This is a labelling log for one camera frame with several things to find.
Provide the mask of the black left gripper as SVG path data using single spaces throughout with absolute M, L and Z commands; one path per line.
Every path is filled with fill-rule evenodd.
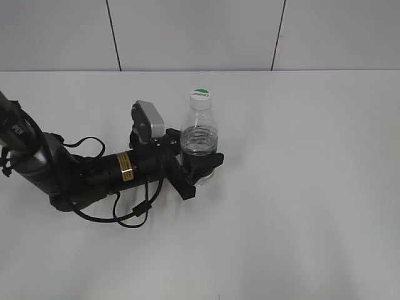
M 184 153 L 184 172 L 176 156 L 181 152 L 181 132 L 167 129 L 164 136 L 151 139 L 147 144 L 139 142 L 139 136 L 130 134 L 127 155 L 132 164 L 133 179 L 116 184 L 118 191 L 143 185 L 146 181 L 154 182 L 167 179 L 183 200 L 196 195 L 195 184 L 213 173 L 223 164 L 224 154 L 213 152 L 205 156 Z

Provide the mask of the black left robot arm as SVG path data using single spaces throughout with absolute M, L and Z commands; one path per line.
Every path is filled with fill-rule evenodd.
M 1 97 L 1 169 L 17 172 L 49 196 L 58 211 L 82 210 L 108 195 L 152 182 L 169 181 L 182 199 L 196 194 L 196 183 L 223 163 L 213 152 L 179 161 L 181 132 L 166 129 L 151 102 L 131 109 L 129 149 L 83 157 L 54 133 L 41 132 L 17 101 Z

